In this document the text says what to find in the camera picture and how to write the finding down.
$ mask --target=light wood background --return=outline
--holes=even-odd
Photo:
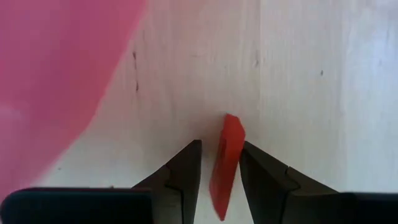
[[[394,0],[148,0],[94,120],[37,185],[131,187],[202,139],[195,223],[218,223],[229,112],[336,190],[398,192],[397,32]],[[225,223],[251,222],[237,171]]]

